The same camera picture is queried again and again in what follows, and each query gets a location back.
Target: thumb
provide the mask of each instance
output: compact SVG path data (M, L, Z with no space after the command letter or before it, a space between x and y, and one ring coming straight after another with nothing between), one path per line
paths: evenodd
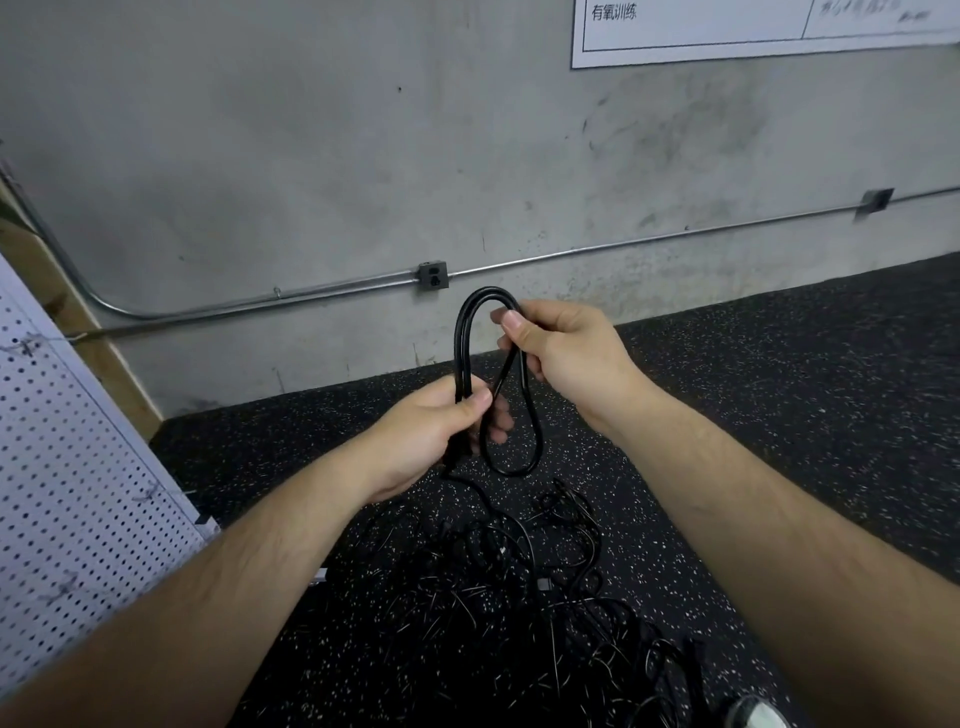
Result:
M507 311L500 322L510 340L527 353L543 355L546 340L550 335L536 324L531 324L518 311Z
M465 400L444 407L444 423L451 433L465 430L483 417L492 403L493 394L484 387Z

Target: person's left hand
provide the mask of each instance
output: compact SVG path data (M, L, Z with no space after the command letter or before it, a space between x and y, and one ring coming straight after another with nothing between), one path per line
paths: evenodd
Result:
M490 408L492 394L483 379L474 376L472 382L473 395L458 403L454 403L453 376L431 382L397 402L370 429L347 443L367 474L366 502L407 490L444 456L447 441L457 432L469 429L477 451L480 418ZM490 439L502 445L514 428L514 418L502 396L493 408Z

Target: fingernail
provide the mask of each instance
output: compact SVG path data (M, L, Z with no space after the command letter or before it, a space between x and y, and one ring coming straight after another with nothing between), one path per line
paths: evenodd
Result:
M502 326L511 331L516 331L523 325L523 317L520 316L516 311L509 310L503 314L503 323Z

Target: plywood edge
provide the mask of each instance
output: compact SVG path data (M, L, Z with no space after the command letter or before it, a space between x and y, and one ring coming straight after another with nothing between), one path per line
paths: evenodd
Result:
M16 210L15 201L2 183L0 200ZM96 328L93 315L46 245L25 228L0 219L0 255L10 263L61 331ZM163 423L163 418L120 352L103 339L80 342L74 348L140 436L149 441Z

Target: forearm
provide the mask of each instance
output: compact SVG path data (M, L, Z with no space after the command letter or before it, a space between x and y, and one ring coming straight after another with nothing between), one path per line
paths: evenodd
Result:
M960 589L652 385L614 440L823 724L960 724Z
M362 505L337 449L2 708L5 725L223 725L303 590Z

